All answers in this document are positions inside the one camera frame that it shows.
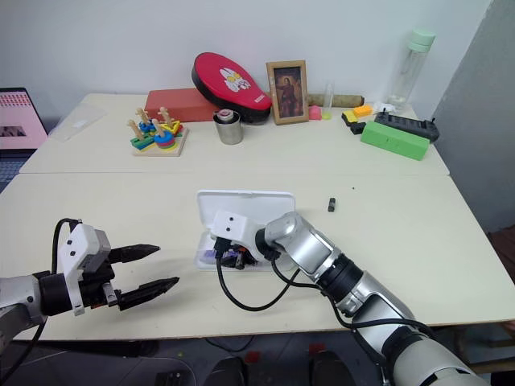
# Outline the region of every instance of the table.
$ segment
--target table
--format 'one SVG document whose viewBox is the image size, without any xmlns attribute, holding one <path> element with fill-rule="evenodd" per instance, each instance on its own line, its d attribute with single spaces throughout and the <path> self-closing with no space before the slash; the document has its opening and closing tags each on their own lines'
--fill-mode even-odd
<svg viewBox="0 0 515 386">
<path fill-rule="evenodd" d="M 62 217 L 106 231 L 113 247 L 150 243 L 162 250 L 115 265 L 115 288 L 161 277 L 179 284 L 152 302 L 120 312 L 87 309 L 51 317 L 42 339 L 154 339 L 339 328 L 328 301 L 291 289 L 261 313 L 236 308 L 214 272 L 193 262 L 202 224 L 199 189 L 290 191 L 297 210 L 362 269 L 431 325 L 515 318 L 515 290 L 452 180 L 443 175 L 281 175 L 231 173 L 70 173 L 18 175 L 0 195 L 0 272 L 50 268 L 52 233 Z M 336 211 L 327 212 L 329 197 Z M 162 211 L 158 203 L 168 200 Z M 283 283 L 272 273 L 226 273 L 245 303 L 261 305 Z M 19 339 L 29 339 L 25 331 Z"/>
<path fill-rule="evenodd" d="M 143 95 L 87 95 L 83 102 L 107 115 L 66 142 L 50 136 L 21 173 L 449 174 L 433 145 L 419 162 L 360 144 L 341 120 L 342 109 L 334 109 L 330 121 L 276 126 L 270 118 L 265 125 L 247 125 L 244 141 L 235 146 L 220 142 L 212 122 L 189 122 L 179 158 L 134 157 L 126 122 L 137 118 L 134 111 L 145 101 Z M 407 116 L 415 117 L 413 110 Z"/>
</svg>

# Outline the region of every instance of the laptop screen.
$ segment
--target laptop screen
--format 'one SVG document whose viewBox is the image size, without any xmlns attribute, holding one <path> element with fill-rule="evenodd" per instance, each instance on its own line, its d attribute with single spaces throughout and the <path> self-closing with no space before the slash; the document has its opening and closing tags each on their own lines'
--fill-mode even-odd
<svg viewBox="0 0 515 386">
<path fill-rule="evenodd" d="M 25 88 L 0 88 L 0 150 L 37 149 L 47 139 Z"/>
</svg>

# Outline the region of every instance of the stainless steel cup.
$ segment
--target stainless steel cup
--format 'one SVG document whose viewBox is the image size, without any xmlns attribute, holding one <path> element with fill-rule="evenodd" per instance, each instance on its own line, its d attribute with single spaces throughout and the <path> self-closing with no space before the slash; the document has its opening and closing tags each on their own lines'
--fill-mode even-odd
<svg viewBox="0 0 515 386">
<path fill-rule="evenodd" d="M 243 140 L 243 129 L 240 123 L 240 114 L 236 111 L 223 109 L 214 113 L 218 136 L 225 145 L 236 145 Z"/>
</svg>

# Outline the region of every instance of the picture frame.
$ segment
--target picture frame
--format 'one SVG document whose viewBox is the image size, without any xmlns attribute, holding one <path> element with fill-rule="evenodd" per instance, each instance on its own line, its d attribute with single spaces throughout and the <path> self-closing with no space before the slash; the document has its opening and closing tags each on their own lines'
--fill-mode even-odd
<svg viewBox="0 0 515 386">
<path fill-rule="evenodd" d="M 309 121 L 305 60 L 266 63 L 276 125 Z"/>
</svg>

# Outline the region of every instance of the green bottle cap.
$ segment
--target green bottle cap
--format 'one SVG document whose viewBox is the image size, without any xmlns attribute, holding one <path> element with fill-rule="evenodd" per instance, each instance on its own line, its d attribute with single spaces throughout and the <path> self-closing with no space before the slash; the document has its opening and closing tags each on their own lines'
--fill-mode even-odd
<svg viewBox="0 0 515 386">
<path fill-rule="evenodd" d="M 415 28 L 411 32 L 408 48 L 416 52 L 428 52 L 431 44 L 435 41 L 436 35 L 432 32 Z"/>
</svg>

